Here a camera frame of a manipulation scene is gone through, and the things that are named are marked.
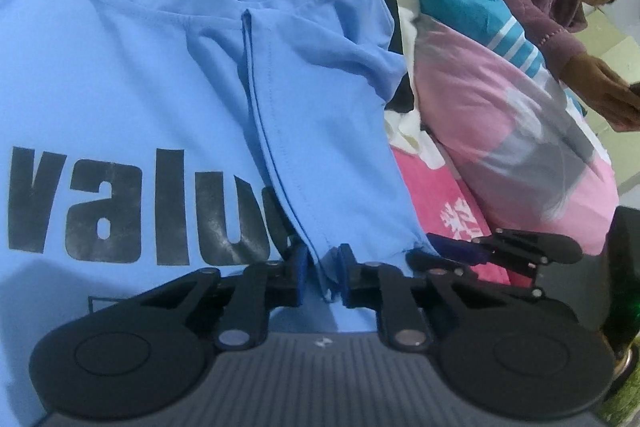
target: blue t-shirt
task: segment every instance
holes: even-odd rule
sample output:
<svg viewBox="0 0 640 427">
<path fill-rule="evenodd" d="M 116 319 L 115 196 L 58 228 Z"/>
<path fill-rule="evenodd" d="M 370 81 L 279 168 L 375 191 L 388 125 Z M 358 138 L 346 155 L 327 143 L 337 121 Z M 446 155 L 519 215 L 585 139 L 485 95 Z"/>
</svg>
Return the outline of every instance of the blue t-shirt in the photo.
<svg viewBox="0 0 640 427">
<path fill-rule="evenodd" d="M 294 234 L 316 298 L 340 243 L 434 253 L 384 133 L 392 25 L 383 0 L 0 0 L 2 427 L 43 414 L 36 342 L 114 299 Z M 274 320 L 374 327 L 323 306 Z"/>
</svg>

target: jacket cuff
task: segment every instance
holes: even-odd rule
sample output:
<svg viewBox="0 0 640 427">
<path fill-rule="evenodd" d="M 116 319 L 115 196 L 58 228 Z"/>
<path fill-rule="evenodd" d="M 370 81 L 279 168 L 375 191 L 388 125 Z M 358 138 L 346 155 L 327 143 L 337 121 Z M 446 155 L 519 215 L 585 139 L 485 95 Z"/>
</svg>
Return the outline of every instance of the jacket cuff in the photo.
<svg viewBox="0 0 640 427">
<path fill-rule="evenodd" d="M 542 39 L 540 52 L 545 57 L 546 68 L 556 80 L 570 58 L 586 53 L 587 48 L 564 28 Z"/>
</svg>

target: gray ribbed panel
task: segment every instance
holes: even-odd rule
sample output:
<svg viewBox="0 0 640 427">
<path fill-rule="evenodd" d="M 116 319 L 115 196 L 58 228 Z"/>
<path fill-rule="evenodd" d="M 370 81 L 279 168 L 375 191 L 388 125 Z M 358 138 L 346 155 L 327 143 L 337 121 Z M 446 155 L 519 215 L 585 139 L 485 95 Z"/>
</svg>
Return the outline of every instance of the gray ribbed panel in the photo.
<svg viewBox="0 0 640 427">
<path fill-rule="evenodd" d="M 323 342 L 326 338 L 331 343 Z M 113 424 L 52 415 L 41 427 L 532 427 L 460 400 L 426 357 L 387 349 L 375 333 L 271 333 L 219 357 L 204 383 L 166 410 Z M 604 427 L 589 414 L 540 427 Z"/>
</svg>

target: silver rivet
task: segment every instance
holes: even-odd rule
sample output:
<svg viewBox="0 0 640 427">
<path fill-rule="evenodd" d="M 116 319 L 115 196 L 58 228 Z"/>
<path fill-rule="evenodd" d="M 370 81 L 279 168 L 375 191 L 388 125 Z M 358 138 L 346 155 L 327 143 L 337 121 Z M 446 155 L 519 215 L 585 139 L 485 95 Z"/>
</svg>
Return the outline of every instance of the silver rivet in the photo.
<svg viewBox="0 0 640 427">
<path fill-rule="evenodd" d="M 249 338 L 249 333 L 242 330 L 226 330 L 218 335 L 218 340 L 225 346 L 244 346 Z"/>
<path fill-rule="evenodd" d="M 427 335 L 418 330 L 402 330 L 396 333 L 395 339 L 401 346 L 418 347 L 424 344 Z"/>
</svg>

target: woman's hand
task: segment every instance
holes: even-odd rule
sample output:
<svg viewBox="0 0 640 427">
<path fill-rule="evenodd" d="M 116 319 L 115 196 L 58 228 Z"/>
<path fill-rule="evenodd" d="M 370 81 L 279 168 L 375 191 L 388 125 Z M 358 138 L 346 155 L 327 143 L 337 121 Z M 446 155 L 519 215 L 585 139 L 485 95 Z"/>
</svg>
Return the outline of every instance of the woman's hand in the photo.
<svg viewBox="0 0 640 427">
<path fill-rule="evenodd" d="M 562 68 L 560 79 L 615 131 L 640 131 L 640 96 L 603 60 L 587 53 L 575 55 Z"/>
</svg>

